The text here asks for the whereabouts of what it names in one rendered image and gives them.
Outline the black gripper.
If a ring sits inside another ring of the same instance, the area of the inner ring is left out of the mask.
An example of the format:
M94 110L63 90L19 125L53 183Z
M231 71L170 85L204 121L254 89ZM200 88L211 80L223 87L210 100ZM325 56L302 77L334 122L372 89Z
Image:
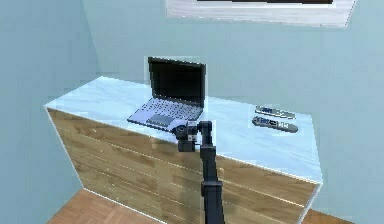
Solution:
M179 152L194 152L197 140L197 127L179 125L172 130L178 141Z

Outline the black and grey laptop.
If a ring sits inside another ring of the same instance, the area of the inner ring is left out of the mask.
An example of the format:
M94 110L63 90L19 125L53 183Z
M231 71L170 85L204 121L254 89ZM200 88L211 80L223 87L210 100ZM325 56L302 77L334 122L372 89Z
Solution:
M148 58L152 98L128 121L170 132L196 121L205 101L206 65L158 57Z

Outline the wooden chest with white top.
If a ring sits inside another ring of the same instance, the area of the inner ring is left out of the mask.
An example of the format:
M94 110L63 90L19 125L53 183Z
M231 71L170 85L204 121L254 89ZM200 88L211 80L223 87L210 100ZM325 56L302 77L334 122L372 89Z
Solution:
M204 224L202 161L174 135L128 118L149 86L99 77L45 108L82 185L166 224ZM250 104L209 97L225 224L301 224L323 185L312 119L287 133L253 125Z

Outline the dark grey remote control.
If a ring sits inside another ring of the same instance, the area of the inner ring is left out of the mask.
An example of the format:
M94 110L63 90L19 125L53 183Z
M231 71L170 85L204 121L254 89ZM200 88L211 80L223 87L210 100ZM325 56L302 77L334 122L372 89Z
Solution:
M289 133L296 133L298 131L298 127L294 124L271 120L259 116L254 117L252 119L252 123L255 126L272 128L275 130L280 130Z

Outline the light grey remote control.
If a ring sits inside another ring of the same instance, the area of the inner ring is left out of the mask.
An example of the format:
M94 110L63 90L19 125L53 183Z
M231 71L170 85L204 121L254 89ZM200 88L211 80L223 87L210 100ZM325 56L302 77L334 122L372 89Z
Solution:
M296 118L294 113L279 110L279 109L269 108L269 107L263 107L263 106L256 106L255 112L259 113L259 114L264 114L264 115L273 116L273 117L286 118L286 119L295 119Z

